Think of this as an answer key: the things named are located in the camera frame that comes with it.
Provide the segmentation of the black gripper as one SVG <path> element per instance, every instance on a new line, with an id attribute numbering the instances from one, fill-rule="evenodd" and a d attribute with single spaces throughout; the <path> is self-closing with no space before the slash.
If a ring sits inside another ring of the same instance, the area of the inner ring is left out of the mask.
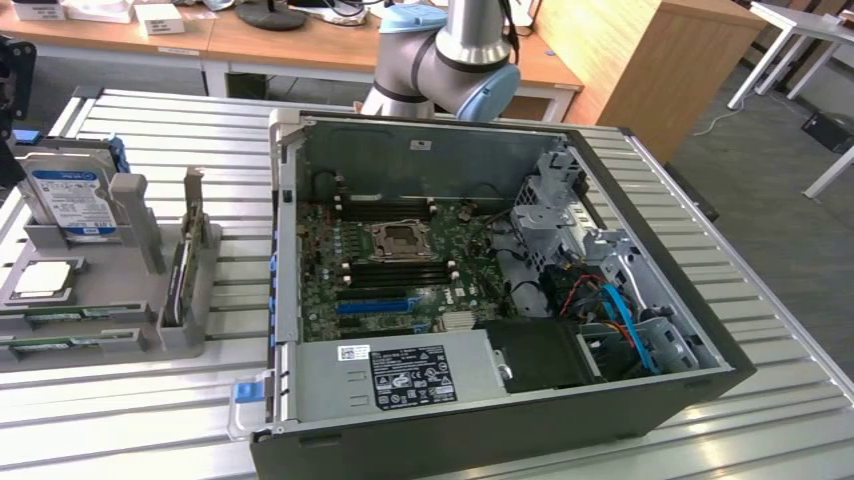
<path id="1" fill-rule="evenodd" d="M 38 51 L 31 42 L 2 36 L 2 187 L 26 178 L 12 153 L 14 123 L 27 117 Z"/>

